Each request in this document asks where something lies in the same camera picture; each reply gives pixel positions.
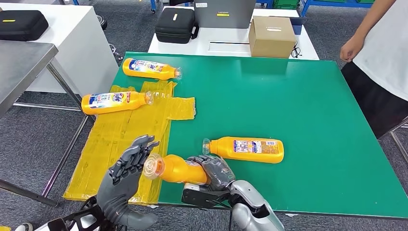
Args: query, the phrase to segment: gray carpet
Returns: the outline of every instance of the gray carpet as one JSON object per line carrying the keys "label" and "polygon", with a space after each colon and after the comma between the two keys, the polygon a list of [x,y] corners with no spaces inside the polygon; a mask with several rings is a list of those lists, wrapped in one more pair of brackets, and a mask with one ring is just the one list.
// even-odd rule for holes
{"label": "gray carpet", "polygon": [[[81,4],[94,5],[96,13],[108,20],[106,37],[119,52],[124,54],[126,50],[148,50],[161,7],[158,7],[156,14],[152,14],[147,0],[83,0]],[[340,67],[343,65],[339,59],[339,49],[353,34],[366,11],[349,8],[309,8],[309,21],[305,27],[320,59],[335,60]],[[26,92],[20,100],[72,105],[69,98],[63,94]],[[41,193],[81,119],[82,115],[77,112],[11,108],[0,119],[0,179]],[[50,208],[0,191],[0,225],[15,228],[27,221],[40,225],[50,219],[68,215],[80,207],[80,202],[64,200],[61,195],[74,171],[89,131],[90,125],[87,124],[50,193],[50,198],[59,201],[60,205]],[[408,149],[407,131],[399,130],[397,134]],[[402,154],[390,137],[385,137],[380,144],[408,192],[408,165]],[[149,229],[151,231],[228,230],[229,212],[225,210],[202,211],[176,207],[151,209],[143,206],[133,208],[141,212],[154,212],[160,217],[158,223]],[[408,230],[408,221],[400,220],[312,215],[289,217],[284,214],[278,214],[278,217],[288,231]]]}

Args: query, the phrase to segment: person's hand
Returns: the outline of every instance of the person's hand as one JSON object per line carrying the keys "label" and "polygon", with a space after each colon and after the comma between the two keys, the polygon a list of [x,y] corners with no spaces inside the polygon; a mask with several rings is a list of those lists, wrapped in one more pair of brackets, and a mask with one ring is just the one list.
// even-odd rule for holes
{"label": "person's hand", "polygon": [[224,159],[212,155],[189,157],[188,160],[200,164],[211,180],[210,190],[223,191],[235,180],[235,175]]}
{"label": "person's hand", "polygon": [[351,62],[363,48],[363,44],[364,38],[352,36],[340,49],[340,59],[348,63]]}

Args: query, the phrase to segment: yellow plastic sheet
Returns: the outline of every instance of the yellow plastic sheet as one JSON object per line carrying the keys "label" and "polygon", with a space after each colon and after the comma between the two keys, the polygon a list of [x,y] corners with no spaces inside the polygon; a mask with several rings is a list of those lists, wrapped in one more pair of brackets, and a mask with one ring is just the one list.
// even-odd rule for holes
{"label": "yellow plastic sheet", "polygon": [[[167,154],[170,120],[194,119],[195,99],[173,97],[174,82],[144,82],[141,92],[151,91],[154,102],[136,110],[98,115],[82,150],[81,157],[63,195],[66,199],[86,200],[98,191],[101,180],[122,152],[138,136],[154,135],[160,145],[153,153]],[[112,86],[111,92],[135,90],[133,87]],[[161,180],[142,176],[139,190],[130,199],[133,204],[155,204]]]}

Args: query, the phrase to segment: person's arm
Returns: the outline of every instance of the person's arm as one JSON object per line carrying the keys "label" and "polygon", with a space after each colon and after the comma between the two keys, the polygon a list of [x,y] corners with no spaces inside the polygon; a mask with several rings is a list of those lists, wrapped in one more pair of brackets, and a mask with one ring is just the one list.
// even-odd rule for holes
{"label": "person's arm", "polygon": [[361,48],[363,48],[364,39],[371,28],[384,16],[395,1],[396,0],[376,0],[373,3],[354,35],[342,46],[340,59],[348,63],[353,60]]}

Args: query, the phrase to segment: white label on box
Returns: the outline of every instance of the white label on box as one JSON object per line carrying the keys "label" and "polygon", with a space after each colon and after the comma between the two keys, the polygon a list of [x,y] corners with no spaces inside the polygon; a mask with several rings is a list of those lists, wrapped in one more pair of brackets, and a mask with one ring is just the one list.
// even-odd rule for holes
{"label": "white label on box", "polygon": [[207,7],[207,2],[201,2],[201,3],[196,3],[195,7],[199,8],[199,7]]}
{"label": "white label on box", "polygon": [[267,26],[267,31],[282,31],[281,27],[270,27]]}

